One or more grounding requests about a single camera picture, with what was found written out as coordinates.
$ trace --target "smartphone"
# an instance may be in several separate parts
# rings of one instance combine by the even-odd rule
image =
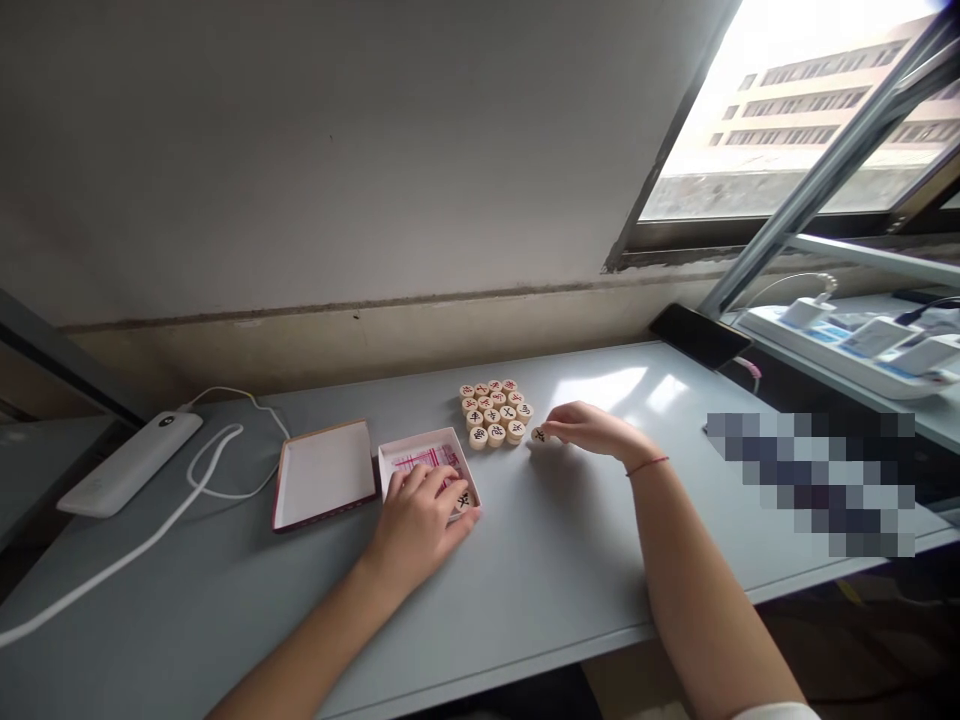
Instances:
[[[753,345],[739,330],[677,303],[657,315],[650,332],[711,370],[718,370]]]

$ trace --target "red string bracelet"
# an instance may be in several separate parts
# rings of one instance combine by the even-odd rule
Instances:
[[[640,465],[637,465],[633,470],[631,470],[630,472],[628,472],[628,473],[627,473],[627,477],[630,477],[631,475],[633,475],[633,474],[634,474],[635,472],[637,472],[638,470],[643,470],[645,467],[650,467],[651,465],[656,465],[658,462],[666,462],[666,461],[669,460],[669,459],[670,459],[670,458],[668,458],[666,455],[661,455],[660,457],[654,458],[653,460],[647,460],[645,463],[641,463]]]

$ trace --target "charging cable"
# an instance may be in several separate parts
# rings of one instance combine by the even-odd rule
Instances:
[[[742,357],[735,357],[733,361],[737,365],[740,365],[741,367],[745,367],[747,369],[747,372],[750,373],[750,377],[753,378],[753,394],[756,395],[757,392],[760,390],[760,378],[763,377],[763,373],[760,372],[760,368],[758,368],[749,360],[746,360]]]
[[[819,305],[820,303],[826,302],[827,300],[830,299],[833,293],[837,291],[837,287],[839,286],[839,283],[837,282],[837,279],[830,273],[796,273],[795,275],[787,275],[785,278],[780,278],[779,280],[775,280],[774,282],[770,283],[763,290],[761,290],[752,298],[750,298],[750,302],[748,302],[746,305],[740,308],[740,310],[737,312],[737,317],[734,318],[734,321],[731,324],[735,325],[737,320],[739,320],[740,317],[747,310],[753,307],[753,304],[757,301],[757,298],[763,295],[767,290],[772,288],[774,285],[779,285],[782,282],[786,282],[787,280],[793,280],[793,278],[797,278],[797,277],[807,277],[808,275],[818,277],[821,280],[823,280],[823,283],[824,283],[823,292],[817,295],[816,300],[814,300],[816,304]]]
[[[236,388],[228,388],[228,387],[225,387],[225,386],[223,386],[223,385],[215,385],[215,386],[213,386],[213,387],[211,387],[211,388],[207,388],[207,389],[204,390],[202,393],[200,393],[199,395],[197,395],[197,396],[196,396],[193,400],[191,400],[190,402],[186,403],[185,405],[181,405],[180,407],[178,407],[178,408],[177,408],[177,412],[190,412],[190,411],[192,411],[192,410],[193,410],[193,406],[196,404],[197,400],[199,400],[200,398],[202,398],[202,397],[203,397],[204,395],[206,395],[208,392],[213,392],[214,390],[226,390],[227,392],[234,392],[234,393],[237,393],[238,395],[245,395],[246,397],[250,398],[250,402],[253,403],[253,406],[254,406],[257,410],[262,410],[262,411],[264,411],[264,412],[270,413],[271,417],[273,418],[273,421],[277,424],[277,427],[280,428],[280,431],[283,433],[284,437],[287,438],[287,440],[290,439],[290,433],[287,432],[287,428],[284,426],[284,424],[283,424],[282,422],[280,422],[280,418],[277,417],[277,413],[274,412],[273,408],[271,408],[271,407],[264,407],[263,405],[261,405],[260,403],[257,402],[257,399],[256,399],[253,395],[251,395],[250,393],[248,393],[248,392],[246,392],[246,391],[244,391],[244,390],[237,390]],[[207,444],[204,445],[202,448],[200,448],[200,452],[198,452],[196,455],[193,456],[193,460],[190,461],[190,466],[187,468],[187,482],[190,483],[193,487],[198,487],[198,486],[199,486],[199,484],[197,483],[197,481],[196,481],[196,480],[194,479],[194,477],[193,477],[193,470],[194,470],[194,468],[196,468],[196,466],[197,466],[197,461],[200,460],[201,457],[203,457],[203,454],[207,451],[207,448],[210,447],[211,445],[213,445],[213,443],[215,443],[215,442],[217,441],[217,438],[219,438],[221,435],[223,435],[225,432],[227,432],[227,431],[229,430],[229,428],[230,428],[230,426],[228,425],[227,427],[223,428],[223,430],[221,430],[221,431],[218,432],[216,435],[214,435],[212,438],[210,438],[210,439],[207,441]],[[273,470],[270,471],[270,474],[268,474],[267,477],[264,478],[263,482],[260,483],[260,485],[257,487],[257,489],[254,490],[253,492],[249,492],[249,493],[246,493],[246,494],[243,494],[243,495],[228,495],[228,494],[226,494],[226,493],[216,492],[215,490],[207,490],[206,488],[201,488],[201,492],[202,492],[204,495],[211,495],[212,497],[218,497],[218,498],[220,498],[221,500],[246,500],[247,498],[252,498],[254,495],[256,495],[258,492],[260,492],[261,490],[263,490],[263,488],[265,488],[265,487],[267,486],[267,483],[270,482],[270,478],[273,477],[273,474],[277,471],[277,468],[278,468],[278,467],[280,467],[280,461],[279,461],[279,460],[277,461],[277,464],[274,465]]]
[[[937,305],[946,305],[948,303],[955,303],[957,300],[960,300],[960,295],[954,295],[953,297],[940,298],[939,300],[934,300],[933,302],[929,302],[921,308],[917,308],[916,310],[910,310],[909,312],[905,312],[902,315],[898,315],[897,318],[894,320],[894,322],[897,323],[897,325],[912,325],[917,320],[919,320],[920,316],[923,315],[930,308],[936,307]]]
[[[257,410],[263,410],[263,411],[269,412],[273,416],[274,422],[276,422],[277,425],[280,427],[280,429],[283,431],[284,436],[287,439],[290,438],[290,433],[287,431],[287,428],[284,426],[284,424],[280,422],[280,418],[277,417],[277,414],[273,411],[273,408],[261,406],[253,395],[251,395],[248,392],[244,392],[243,390],[235,390],[233,388],[219,387],[219,386],[214,388],[209,388],[207,390],[204,390],[202,393],[200,393],[196,398],[193,399],[192,402],[181,406],[179,410],[188,412],[193,407],[193,403],[195,403],[197,400],[199,400],[201,397],[206,395],[211,390],[228,390],[230,392],[246,395],[248,398],[250,398],[250,401],[253,403],[254,407],[257,408]],[[158,542],[160,542],[160,538],[162,538],[164,535],[167,534],[167,531],[173,526],[173,524],[177,520],[180,519],[180,516],[187,511],[187,508],[189,508],[193,504],[193,501],[196,500],[198,497],[200,497],[201,493],[205,493],[207,495],[213,495],[214,497],[231,499],[231,500],[233,499],[245,500],[247,498],[253,497],[258,492],[263,490],[266,484],[270,481],[270,478],[273,477],[273,474],[276,472],[277,467],[274,467],[273,470],[270,471],[270,474],[267,476],[267,479],[264,480],[263,483],[261,483],[261,485],[256,490],[254,490],[252,493],[247,493],[246,495],[225,495],[223,493],[217,493],[212,490],[206,489],[207,483],[210,482],[210,478],[213,477],[213,473],[217,469],[217,463],[220,462],[220,455],[223,453],[223,449],[227,446],[227,443],[229,443],[231,440],[233,440],[235,437],[237,437],[237,435],[239,435],[242,432],[243,432],[243,425],[240,425],[238,423],[227,425],[220,432],[214,435],[207,442],[206,445],[200,448],[200,452],[198,452],[194,456],[193,460],[190,463],[190,468],[187,471],[187,480],[190,482],[191,485],[194,486],[193,492],[191,492],[190,495],[187,497],[187,499],[180,504],[180,507],[178,507],[176,510],[173,511],[173,514],[166,519],[163,525],[161,525],[157,529],[157,531],[146,540],[146,542],[142,543],[141,545],[137,546],[136,548],[128,552],[126,555],[124,555],[122,558],[117,560],[112,565],[98,572],[96,575],[94,575],[92,578],[87,580],[82,585],[79,585],[78,587],[74,588],[72,591],[64,595],[62,598],[57,600],[52,605],[48,606],[45,610],[43,610],[39,614],[32,617],[27,622],[23,623],[22,625],[18,625],[15,628],[12,628],[10,630],[0,633],[0,648],[6,647],[11,643],[15,643],[17,640],[20,640],[21,638],[26,637],[27,635],[32,633],[34,630],[39,629],[49,620],[52,620],[54,617],[56,617],[61,612],[66,610],[68,607],[73,605],[73,603],[75,603],[77,600],[79,600],[88,592],[90,592],[95,587],[97,587],[104,580],[107,580],[113,575],[116,575],[123,568],[125,568],[127,565],[132,563],[138,557],[143,555],[147,550],[149,550]],[[213,456],[210,458],[210,464],[207,466],[206,472],[203,473],[203,477],[200,479],[200,482],[195,482],[192,478],[192,473],[193,473],[194,467],[197,464],[197,460],[199,460],[200,457],[202,457],[203,454],[207,451],[207,448],[209,448],[221,436],[223,436],[223,439],[221,439],[220,442],[217,443],[217,447],[213,451]]]

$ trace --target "open box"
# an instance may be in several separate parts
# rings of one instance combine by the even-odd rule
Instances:
[[[433,430],[396,440],[377,449],[381,494],[386,498],[390,477],[417,464],[450,465],[467,481],[474,505],[480,495],[453,428]],[[365,420],[335,425],[283,444],[277,468],[273,530],[282,533],[370,502],[377,497],[370,432]],[[455,510],[450,520],[460,517]]]

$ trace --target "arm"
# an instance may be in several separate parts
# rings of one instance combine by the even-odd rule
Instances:
[[[467,482],[450,467],[394,473],[370,547],[290,637],[227,694],[211,720],[312,718],[363,646],[463,542],[476,508],[447,525]]]
[[[628,472],[663,456],[639,430],[585,403],[554,408],[543,429],[614,456]],[[670,463],[646,465],[630,483],[653,618],[697,715],[713,720],[805,703]]]

